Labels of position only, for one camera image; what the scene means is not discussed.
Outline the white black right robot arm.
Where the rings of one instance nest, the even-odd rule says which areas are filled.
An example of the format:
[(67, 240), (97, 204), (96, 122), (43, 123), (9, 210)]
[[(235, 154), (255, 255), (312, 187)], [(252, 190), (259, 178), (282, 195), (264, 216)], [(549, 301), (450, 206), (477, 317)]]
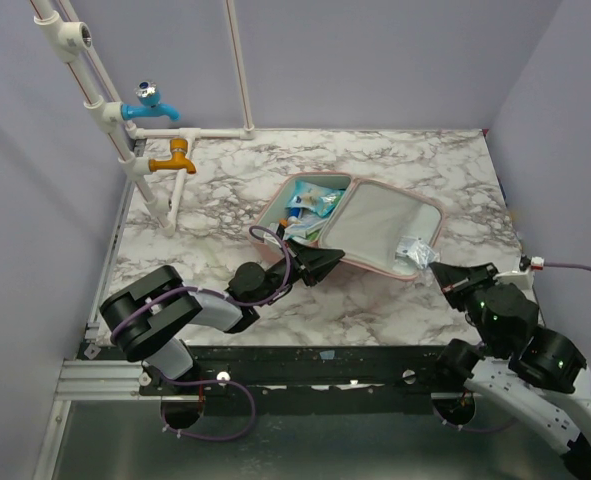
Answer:
[(436, 362), (451, 386), (477, 393), (529, 427), (577, 479), (591, 479), (591, 363), (563, 334), (539, 323), (529, 299), (535, 272), (549, 267), (524, 256), (515, 271), (492, 263), (429, 268), (449, 306), (478, 332), (474, 346), (453, 339)]

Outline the white blue tube bottle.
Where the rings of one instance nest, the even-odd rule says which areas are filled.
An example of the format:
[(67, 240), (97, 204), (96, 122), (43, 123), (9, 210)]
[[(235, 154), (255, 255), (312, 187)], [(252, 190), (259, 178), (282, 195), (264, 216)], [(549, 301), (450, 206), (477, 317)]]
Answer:
[(295, 224), (300, 224), (303, 213), (304, 213), (303, 208), (289, 207), (287, 210), (287, 218), (286, 218), (287, 225), (291, 226), (291, 225), (295, 225)]

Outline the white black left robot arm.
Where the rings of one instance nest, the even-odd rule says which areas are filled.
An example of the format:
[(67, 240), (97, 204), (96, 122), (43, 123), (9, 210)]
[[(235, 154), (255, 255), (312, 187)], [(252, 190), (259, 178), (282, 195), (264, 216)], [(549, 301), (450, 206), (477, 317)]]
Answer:
[(177, 337), (184, 327), (241, 333), (260, 318), (259, 307), (287, 295), (298, 281), (318, 284), (345, 256), (340, 249), (292, 240), (283, 244), (282, 253), (268, 269), (257, 262), (240, 265), (225, 291), (186, 285), (171, 265), (157, 268), (100, 305), (111, 343), (129, 362), (144, 362), (169, 380), (194, 379), (194, 357)]

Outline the pink medicine kit case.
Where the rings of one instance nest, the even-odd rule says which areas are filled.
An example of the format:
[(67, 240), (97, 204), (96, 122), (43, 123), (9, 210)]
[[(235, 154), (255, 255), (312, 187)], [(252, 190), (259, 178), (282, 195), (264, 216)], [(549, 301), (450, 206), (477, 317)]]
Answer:
[(268, 227), (287, 217), (287, 202), (298, 181), (344, 192), (313, 242), (315, 247), (341, 249), (344, 263), (397, 280), (411, 281), (419, 275), (420, 269), (397, 247), (405, 237), (435, 245), (445, 220), (439, 202), (343, 172), (305, 172), (288, 177), (276, 190), (256, 218), (257, 225)]

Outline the blue cotton swab bag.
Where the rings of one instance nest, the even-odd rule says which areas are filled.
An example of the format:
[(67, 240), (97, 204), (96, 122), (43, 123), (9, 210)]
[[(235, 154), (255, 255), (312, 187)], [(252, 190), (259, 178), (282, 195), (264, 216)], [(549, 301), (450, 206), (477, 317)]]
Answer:
[(297, 180), (287, 207), (305, 209), (324, 218), (331, 214), (344, 193), (344, 189), (332, 189)]

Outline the clear teal plastic packet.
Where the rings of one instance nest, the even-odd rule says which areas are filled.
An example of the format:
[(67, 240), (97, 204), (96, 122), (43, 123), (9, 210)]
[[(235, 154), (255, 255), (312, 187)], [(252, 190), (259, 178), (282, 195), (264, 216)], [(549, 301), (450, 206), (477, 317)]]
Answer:
[(313, 243), (317, 240), (326, 222), (326, 218), (322, 218), (314, 212), (303, 210), (299, 217), (291, 216), (287, 219), (285, 238), (299, 238), (305, 242)]

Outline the small blue white sachet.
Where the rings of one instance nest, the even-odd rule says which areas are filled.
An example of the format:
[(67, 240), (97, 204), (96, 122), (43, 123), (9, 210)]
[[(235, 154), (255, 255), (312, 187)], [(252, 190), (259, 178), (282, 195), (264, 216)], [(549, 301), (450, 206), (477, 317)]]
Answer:
[(440, 255), (420, 237), (403, 236), (394, 253), (394, 271), (411, 275), (426, 270)]

